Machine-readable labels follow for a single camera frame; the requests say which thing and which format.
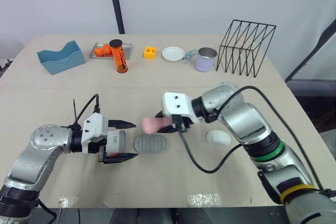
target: purple mug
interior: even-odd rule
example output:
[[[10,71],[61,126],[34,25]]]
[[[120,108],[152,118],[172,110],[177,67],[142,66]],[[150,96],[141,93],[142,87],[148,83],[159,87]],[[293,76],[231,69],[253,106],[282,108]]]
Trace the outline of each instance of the purple mug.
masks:
[[[210,47],[202,47],[198,50],[196,69],[200,72],[208,72],[215,63],[217,52]]]

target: wire dish rack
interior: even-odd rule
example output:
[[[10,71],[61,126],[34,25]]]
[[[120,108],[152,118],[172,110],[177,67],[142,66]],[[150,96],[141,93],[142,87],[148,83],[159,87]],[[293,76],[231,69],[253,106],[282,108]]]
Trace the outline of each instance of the wire dish rack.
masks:
[[[257,77],[275,29],[275,25],[232,20],[219,47],[216,71],[222,65],[225,73]]]

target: white egg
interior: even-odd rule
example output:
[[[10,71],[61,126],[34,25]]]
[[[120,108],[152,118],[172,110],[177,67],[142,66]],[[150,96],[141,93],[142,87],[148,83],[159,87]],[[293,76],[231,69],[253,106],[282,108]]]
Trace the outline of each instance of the white egg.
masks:
[[[225,131],[211,130],[206,133],[206,140],[210,144],[229,146],[231,144],[231,136]]]

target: table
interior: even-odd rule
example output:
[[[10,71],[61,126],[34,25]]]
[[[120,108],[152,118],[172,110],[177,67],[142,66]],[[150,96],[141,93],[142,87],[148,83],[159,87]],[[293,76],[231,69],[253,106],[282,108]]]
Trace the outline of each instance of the table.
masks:
[[[129,71],[125,74],[114,70],[113,61],[89,58],[96,42],[115,38],[133,43]],[[218,50],[221,38],[222,35],[35,37],[0,78],[0,177],[5,178],[35,128],[47,123],[68,125],[73,122],[72,99],[80,110],[94,93],[98,93],[104,116],[136,124],[137,128],[126,130],[127,151],[134,152],[133,140],[142,134],[141,119],[161,110],[164,92],[183,92],[198,97],[215,84],[229,81],[241,87],[260,88],[301,140],[324,187],[336,188],[336,174],[331,172],[336,169],[332,155],[268,58],[258,76],[253,78],[214,70],[200,73],[193,65],[167,62],[160,56],[167,46],[180,46],[185,51],[203,46]],[[82,49],[87,63],[51,76],[39,63],[36,52],[60,50],[73,39]],[[143,59],[146,46],[158,48],[155,60]],[[259,108],[277,134],[303,160],[290,134],[260,96],[254,91],[246,91],[243,95],[246,101]],[[84,113],[80,123],[91,113],[92,108]],[[205,141],[205,133],[210,129],[227,130],[215,122],[193,125],[186,134],[196,160],[208,169],[215,167],[229,150]],[[70,207],[165,208],[187,207],[187,195],[218,194],[221,207],[274,205],[243,149],[235,151],[217,173],[209,175],[193,165],[177,133],[165,136],[168,141],[165,153],[139,154],[121,164],[97,163],[95,155],[81,153],[60,156],[41,192],[41,200],[49,207],[59,207],[60,197],[65,197],[74,199]],[[236,144],[233,139],[230,148]]]

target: yellow ring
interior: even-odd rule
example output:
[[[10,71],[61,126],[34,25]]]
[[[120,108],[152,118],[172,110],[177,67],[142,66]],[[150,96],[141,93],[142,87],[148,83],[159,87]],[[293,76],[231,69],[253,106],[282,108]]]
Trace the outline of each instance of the yellow ring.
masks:
[[[302,190],[302,189],[316,189],[316,188],[312,185],[305,185],[305,184],[300,184],[297,186],[290,187],[281,194],[281,197],[280,197],[281,203],[282,204],[284,203],[285,197],[287,197],[291,193],[294,193],[295,191]]]

